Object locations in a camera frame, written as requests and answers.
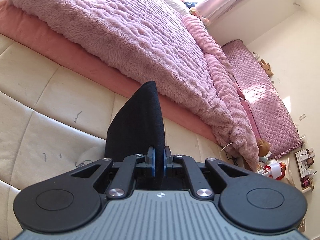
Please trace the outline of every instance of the quilted pink bedspread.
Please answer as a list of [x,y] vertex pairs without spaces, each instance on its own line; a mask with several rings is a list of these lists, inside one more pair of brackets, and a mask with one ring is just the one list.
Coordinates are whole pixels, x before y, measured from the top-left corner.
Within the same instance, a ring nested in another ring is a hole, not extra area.
[[[253,170],[258,147],[231,80],[231,66],[201,21],[163,0],[9,0],[139,83],[197,114],[220,145]],[[184,22],[193,23],[196,28]]]
[[280,158],[302,145],[297,129],[263,68],[241,40],[223,47],[232,71],[248,101],[260,135],[271,145],[270,158]]

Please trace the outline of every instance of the cable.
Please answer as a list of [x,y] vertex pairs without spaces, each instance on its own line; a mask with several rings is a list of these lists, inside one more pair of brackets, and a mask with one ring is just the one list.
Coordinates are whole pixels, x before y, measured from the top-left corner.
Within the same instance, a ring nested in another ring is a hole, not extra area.
[[261,168],[263,168],[264,170],[266,170],[266,171],[267,171],[267,173],[268,173],[268,176],[270,175],[270,173],[269,173],[268,169],[266,169],[265,167],[262,167],[260,164],[258,164],[258,166],[260,166]]
[[222,152],[226,147],[228,147],[230,144],[233,144],[233,143],[235,143],[235,142],[229,143],[229,144],[227,144],[225,147],[223,147],[222,150],[219,152],[219,154],[221,154],[221,152]]
[[[221,152],[222,152],[227,146],[229,146],[230,144],[233,144],[233,143],[235,143],[235,142],[229,143],[229,144],[227,144],[225,147],[223,147],[222,150],[219,152],[219,155],[221,154]],[[229,158],[227,152],[226,152],[226,157],[227,157],[228,160],[232,160],[232,161],[233,161],[233,164],[234,164],[235,166],[239,166],[238,163],[237,163],[238,158],[235,158],[235,157]]]

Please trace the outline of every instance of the stuffed toy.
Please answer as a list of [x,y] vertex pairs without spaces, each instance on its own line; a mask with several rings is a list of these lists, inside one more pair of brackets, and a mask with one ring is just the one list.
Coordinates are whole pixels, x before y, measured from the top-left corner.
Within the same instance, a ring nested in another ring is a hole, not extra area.
[[258,62],[260,64],[260,66],[264,69],[264,71],[266,72],[268,77],[273,76],[273,72],[271,71],[269,63],[267,64],[263,59],[261,59],[261,61],[259,60]]
[[257,139],[257,146],[259,148],[259,162],[266,163],[271,155],[270,144],[264,139]]
[[201,14],[196,10],[195,7],[191,7],[189,9],[189,13],[192,14],[193,16],[196,16],[198,17],[204,24],[204,26],[206,27],[206,30],[207,30],[207,26],[209,25],[210,21],[205,18],[205,17],[202,17]]

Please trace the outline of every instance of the bed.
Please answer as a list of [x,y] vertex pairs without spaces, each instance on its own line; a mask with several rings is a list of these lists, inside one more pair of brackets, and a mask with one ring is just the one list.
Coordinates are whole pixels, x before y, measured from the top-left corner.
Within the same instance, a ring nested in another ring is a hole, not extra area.
[[271,80],[241,40],[223,47],[261,138],[270,143],[269,157],[280,158],[302,146],[298,131]]
[[[21,231],[12,210],[19,190],[102,158],[112,119],[145,81],[156,81],[173,154],[230,163],[242,155],[255,169],[250,104],[199,19],[163,0],[99,0],[90,4],[92,14],[86,0],[77,0],[75,11],[63,11],[63,1],[0,0],[1,240]],[[102,25],[95,25],[102,17],[97,4],[112,5]],[[54,11],[63,17],[47,18]],[[89,22],[74,26],[77,17]],[[100,36],[92,39],[92,32]],[[221,146],[230,143],[227,154]]]

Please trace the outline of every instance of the pink fluffy blanket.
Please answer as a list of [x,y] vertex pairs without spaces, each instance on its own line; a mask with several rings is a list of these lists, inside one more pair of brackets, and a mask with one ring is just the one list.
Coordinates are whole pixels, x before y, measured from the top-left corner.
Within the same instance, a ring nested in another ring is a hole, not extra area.
[[199,115],[255,170],[258,147],[221,48],[191,15],[163,0],[9,0],[140,83]]

